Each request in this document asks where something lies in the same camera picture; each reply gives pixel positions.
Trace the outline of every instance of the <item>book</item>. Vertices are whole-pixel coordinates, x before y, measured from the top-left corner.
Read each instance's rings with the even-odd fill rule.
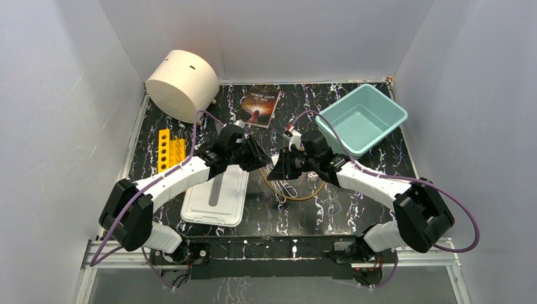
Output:
[[[262,87],[252,87],[246,95],[239,119],[250,125],[268,128],[281,91]]]

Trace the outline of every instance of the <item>yellow block with holes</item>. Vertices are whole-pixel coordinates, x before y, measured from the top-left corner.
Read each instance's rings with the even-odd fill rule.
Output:
[[[186,141],[177,136],[171,140],[170,129],[158,131],[158,167],[157,172],[164,172],[186,158]]]

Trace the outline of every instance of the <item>black marble table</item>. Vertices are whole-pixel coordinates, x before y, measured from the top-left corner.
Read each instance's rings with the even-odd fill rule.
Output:
[[[268,129],[247,126],[267,154],[274,155],[283,147],[280,133],[298,114],[305,110],[321,111],[360,84],[283,84],[283,91]],[[372,84],[388,95],[384,82]],[[223,122],[233,122],[251,85],[223,85],[216,96],[217,103],[208,111]],[[317,128],[313,117],[304,117],[296,124],[300,132]],[[171,129],[172,135],[184,138],[190,149],[192,125],[179,122],[160,111],[150,101],[129,172],[132,181],[147,178],[157,172],[158,131]],[[217,135],[215,122],[204,118],[198,128],[198,143]],[[392,134],[359,159],[360,163],[391,175],[414,176],[412,164],[401,130]],[[300,196],[312,194],[320,181],[303,176],[289,182]],[[250,173],[242,222],[233,228],[190,224],[181,219],[184,194],[164,204],[153,220],[169,225],[188,236],[314,236],[360,234],[368,226],[392,219],[389,210],[378,202],[354,191],[326,184],[316,197],[306,201],[279,203],[262,179],[259,171]]]

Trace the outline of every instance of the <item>teal plastic bin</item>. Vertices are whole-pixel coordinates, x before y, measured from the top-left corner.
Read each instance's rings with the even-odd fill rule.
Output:
[[[362,84],[320,113],[357,158],[366,154],[408,117],[405,109],[369,84]],[[315,121],[332,150],[345,154],[328,125],[320,117],[316,117]]]

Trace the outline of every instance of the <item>rectangular container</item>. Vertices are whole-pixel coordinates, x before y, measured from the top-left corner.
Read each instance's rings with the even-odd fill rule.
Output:
[[[370,84],[362,84],[320,112],[354,157],[382,141],[408,117],[407,111]],[[315,117],[319,131],[335,153],[345,154],[328,125]]]

